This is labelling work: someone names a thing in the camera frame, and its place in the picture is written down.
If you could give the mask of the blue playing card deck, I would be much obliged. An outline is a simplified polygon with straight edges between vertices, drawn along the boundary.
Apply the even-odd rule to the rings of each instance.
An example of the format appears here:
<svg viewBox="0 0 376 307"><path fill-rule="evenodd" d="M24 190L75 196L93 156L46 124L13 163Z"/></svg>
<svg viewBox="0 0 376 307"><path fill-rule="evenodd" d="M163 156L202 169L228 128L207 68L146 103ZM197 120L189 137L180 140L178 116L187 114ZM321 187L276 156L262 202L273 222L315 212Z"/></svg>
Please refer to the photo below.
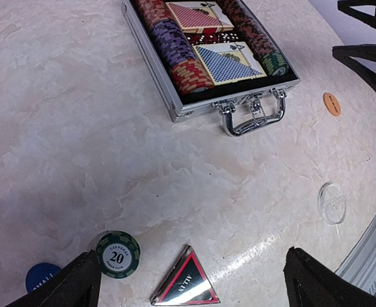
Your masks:
<svg viewBox="0 0 376 307"><path fill-rule="evenodd" d="M216 86L267 77L246 42L195 45L193 49Z"/></svg>

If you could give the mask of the single green poker chip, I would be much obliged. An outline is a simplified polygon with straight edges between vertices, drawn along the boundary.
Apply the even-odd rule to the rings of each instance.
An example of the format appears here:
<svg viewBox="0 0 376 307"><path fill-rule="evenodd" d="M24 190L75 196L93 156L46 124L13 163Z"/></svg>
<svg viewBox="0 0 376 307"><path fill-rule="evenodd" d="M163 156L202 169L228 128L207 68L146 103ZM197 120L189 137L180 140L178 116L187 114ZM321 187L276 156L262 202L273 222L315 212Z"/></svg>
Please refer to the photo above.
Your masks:
<svg viewBox="0 0 376 307"><path fill-rule="evenodd" d="M106 232L95 251L102 274L113 279L124 279L134 274L141 257L137 240L123 231Z"/></svg>

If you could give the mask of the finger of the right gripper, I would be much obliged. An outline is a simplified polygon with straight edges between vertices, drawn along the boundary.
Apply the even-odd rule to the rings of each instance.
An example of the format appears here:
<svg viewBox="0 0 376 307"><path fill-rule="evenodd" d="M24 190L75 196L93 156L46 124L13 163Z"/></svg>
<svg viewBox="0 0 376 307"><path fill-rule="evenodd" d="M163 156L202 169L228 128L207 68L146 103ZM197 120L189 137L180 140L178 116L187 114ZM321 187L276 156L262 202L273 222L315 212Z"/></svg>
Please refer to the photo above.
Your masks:
<svg viewBox="0 0 376 307"><path fill-rule="evenodd" d="M373 14L365 13L357 9L358 6L371 6L374 8ZM337 1L338 10L351 16L371 28L376 29L376 0L340 0Z"/></svg>

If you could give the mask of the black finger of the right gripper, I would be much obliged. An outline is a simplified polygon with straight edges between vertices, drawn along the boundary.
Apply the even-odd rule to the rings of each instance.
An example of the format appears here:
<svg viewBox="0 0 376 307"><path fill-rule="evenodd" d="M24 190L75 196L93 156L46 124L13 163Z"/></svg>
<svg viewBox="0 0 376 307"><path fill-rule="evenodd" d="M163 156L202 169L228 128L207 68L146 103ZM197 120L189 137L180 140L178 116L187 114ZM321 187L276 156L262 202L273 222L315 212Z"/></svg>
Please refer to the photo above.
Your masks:
<svg viewBox="0 0 376 307"><path fill-rule="evenodd" d="M355 72L376 93L376 45L334 46L333 58Z"/></svg>

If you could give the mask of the red playing card deck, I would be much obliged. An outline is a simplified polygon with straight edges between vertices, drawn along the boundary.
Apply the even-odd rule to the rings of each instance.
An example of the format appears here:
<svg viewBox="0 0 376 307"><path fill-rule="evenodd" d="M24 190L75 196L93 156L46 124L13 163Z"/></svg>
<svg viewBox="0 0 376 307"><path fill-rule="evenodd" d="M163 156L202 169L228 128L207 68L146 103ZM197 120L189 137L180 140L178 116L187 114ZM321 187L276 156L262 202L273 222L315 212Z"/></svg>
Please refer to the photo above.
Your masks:
<svg viewBox="0 0 376 307"><path fill-rule="evenodd" d="M231 20L215 1L168 1L166 6L184 33L234 30Z"/></svg>

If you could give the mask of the aluminium poker case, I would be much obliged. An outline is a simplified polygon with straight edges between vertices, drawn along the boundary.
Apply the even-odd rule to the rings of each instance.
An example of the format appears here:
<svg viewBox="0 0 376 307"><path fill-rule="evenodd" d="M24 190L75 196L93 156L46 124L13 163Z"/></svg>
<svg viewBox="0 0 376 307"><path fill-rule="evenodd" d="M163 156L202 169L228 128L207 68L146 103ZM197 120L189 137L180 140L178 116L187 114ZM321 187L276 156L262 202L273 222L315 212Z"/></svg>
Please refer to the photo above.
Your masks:
<svg viewBox="0 0 376 307"><path fill-rule="evenodd" d="M123 1L171 119L218 110L241 136L280 121L300 79L243 1Z"/></svg>

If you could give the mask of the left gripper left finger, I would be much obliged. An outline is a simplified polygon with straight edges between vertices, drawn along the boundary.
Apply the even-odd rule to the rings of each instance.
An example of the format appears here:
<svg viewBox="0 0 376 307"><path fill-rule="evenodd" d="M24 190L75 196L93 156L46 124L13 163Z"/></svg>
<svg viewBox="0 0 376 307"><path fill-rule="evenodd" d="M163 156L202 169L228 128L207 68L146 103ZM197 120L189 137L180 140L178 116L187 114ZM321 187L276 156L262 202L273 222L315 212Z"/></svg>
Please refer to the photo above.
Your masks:
<svg viewBox="0 0 376 307"><path fill-rule="evenodd" d="M101 271L95 250L81 253L39 289L10 306L97 306Z"/></svg>

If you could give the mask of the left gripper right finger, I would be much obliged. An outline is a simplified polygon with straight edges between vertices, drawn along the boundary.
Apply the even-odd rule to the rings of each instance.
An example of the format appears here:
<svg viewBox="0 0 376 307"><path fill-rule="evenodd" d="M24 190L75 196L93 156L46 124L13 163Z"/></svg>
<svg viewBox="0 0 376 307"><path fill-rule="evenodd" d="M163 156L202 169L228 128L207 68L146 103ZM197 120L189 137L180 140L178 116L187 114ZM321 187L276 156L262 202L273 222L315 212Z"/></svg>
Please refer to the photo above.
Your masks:
<svg viewBox="0 0 376 307"><path fill-rule="evenodd" d="M286 254L286 292L291 307L376 306L376 297L341 279L301 248Z"/></svg>

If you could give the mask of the green poker chip stack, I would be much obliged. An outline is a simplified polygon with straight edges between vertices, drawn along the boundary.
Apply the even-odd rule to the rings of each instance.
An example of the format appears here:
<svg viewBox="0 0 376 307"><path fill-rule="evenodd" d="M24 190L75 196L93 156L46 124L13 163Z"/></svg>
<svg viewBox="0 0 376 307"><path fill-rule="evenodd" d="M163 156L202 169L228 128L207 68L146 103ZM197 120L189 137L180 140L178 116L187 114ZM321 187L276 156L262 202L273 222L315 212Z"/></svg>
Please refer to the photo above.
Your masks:
<svg viewBox="0 0 376 307"><path fill-rule="evenodd" d="M280 52L271 52L260 59L260 64L268 76L286 75L289 64Z"/></svg>

